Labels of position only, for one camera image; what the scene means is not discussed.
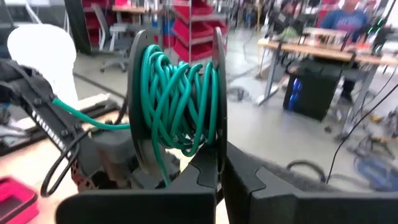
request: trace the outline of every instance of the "pink tray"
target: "pink tray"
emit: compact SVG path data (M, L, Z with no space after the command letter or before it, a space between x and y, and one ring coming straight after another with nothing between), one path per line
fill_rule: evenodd
M0 179L0 223L25 224L37 214L34 190L11 177Z

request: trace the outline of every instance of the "green cable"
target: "green cable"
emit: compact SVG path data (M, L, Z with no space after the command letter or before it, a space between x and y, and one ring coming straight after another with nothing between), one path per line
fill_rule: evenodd
M142 114L151 130L155 158L166 186L170 184L170 179L159 143L166 148L180 149L185 156L190 157L195 155L203 143L213 144L216 140L218 74L213 69L213 64L208 63L201 82L201 68L202 65L190 67L185 62L171 65L168 56L158 45L148 46L142 58ZM210 123L207 130L204 122L210 82ZM196 89L195 96L192 96L192 85Z
M93 126L96 126L97 128L108 129L108 130L130 129L130 124L112 125L112 124L100 123L100 122L94 120L93 118L83 114L82 112L76 110L75 108L72 108L71 106L62 102L58 98L55 98L54 100L52 100L52 103L54 105L59 106L60 108L64 109L65 111L71 113L72 115L76 116L80 120L82 120L86 123L92 124Z

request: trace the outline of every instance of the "desk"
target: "desk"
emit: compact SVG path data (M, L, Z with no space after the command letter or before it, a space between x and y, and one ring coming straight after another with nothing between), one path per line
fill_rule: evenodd
M98 118L98 121L105 121L107 119L115 120L118 112L113 112ZM83 125L83 128L88 128L89 125ZM179 159L181 159L181 170L186 168L191 158L187 158L177 150L171 150ZM42 181L53 162L60 155L59 150L46 139L36 144L30 145L12 154L0 157L0 177L11 175L21 182L31 186L37 192L40 192ZM54 174L54 178L59 175L61 169L66 165L63 161L60 168ZM59 188L49 198L39 197L40 213L35 217L30 224L53 224L55 223L55 211L63 199L77 194L77 187L70 177L70 171L63 179ZM228 224L228 216L223 207L223 202L220 203L217 209L217 224Z
M259 96L258 99L256 99L256 103L258 105L261 105L263 102L267 101L270 97L275 95L275 93L277 92L277 90L274 90L274 91L271 91L271 90L272 90L272 84L274 81L275 66L277 64L278 56L281 51L292 52L292 53L294 52L294 53L299 53L299 54L312 55L312 56L316 56L316 57L340 60L342 62L349 62L353 56L353 54L350 52L344 52L344 51L339 51L339 50L334 50L334 49L320 49L320 48L310 47L307 45L300 45L300 44L282 44L279 48L278 42L271 41L268 39L260 39L257 44L260 47L268 48L268 49L271 49L274 51L274 53L272 54L271 67L270 67L268 78L267 78L267 86L266 86L265 93L263 95ZM373 77L374 77L374 74L376 73L378 66L380 66L380 65L397 66L398 65L398 59L394 58L394 57L390 57L390 56L378 57L378 56L374 56L374 55L358 54L355 58L355 62L371 65L371 69L368 72L364 72L362 87L361 87L358 97L354 103L353 109L350 110L350 112L347 115L347 119L343 126L341 137L346 136L351 131L351 129L353 127L354 115L357 114L357 112L361 109L361 104L366 96L366 92L369 90L369 86L370 86L371 82L373 81Z

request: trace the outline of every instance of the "table leg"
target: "table leg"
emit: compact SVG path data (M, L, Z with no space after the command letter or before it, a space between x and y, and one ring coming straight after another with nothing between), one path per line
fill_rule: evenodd
M352 110L348 111L347 118L346 118L346 121L343 126L343 130L340 134L341 139L346 138L348 133L354 127L355 115L357 115L359 113L359 111L361 110L362 103L366 97L366 92L369 90L369 87L373 81L373 77L377 71L377 68L378 68L378 65L372 65L370 71L367 72L367 75L366 75L365 79L363 80L362 87L359 91L358 97L355 100L354 106L353 106Z
M279 53L280 53L280 49L277 49L272 54L272 60L271 60L271 65L270 65L270 69L269 69L269 73L268 73L266 90L263 95L257 97L257 99L256 99L256 104L258 106L262 105L265 101L267 101L269 98L271 98L273 95L275 95L275 93L278 92L278 88L273 88L272 84L274 82L275 68L277 65Z

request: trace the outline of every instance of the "black plastic mount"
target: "black plastic mount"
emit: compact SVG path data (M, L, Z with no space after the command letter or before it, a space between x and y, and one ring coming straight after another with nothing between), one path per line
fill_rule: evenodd
M396 223L398 194L340 192L232 144L221 176L230 224Z

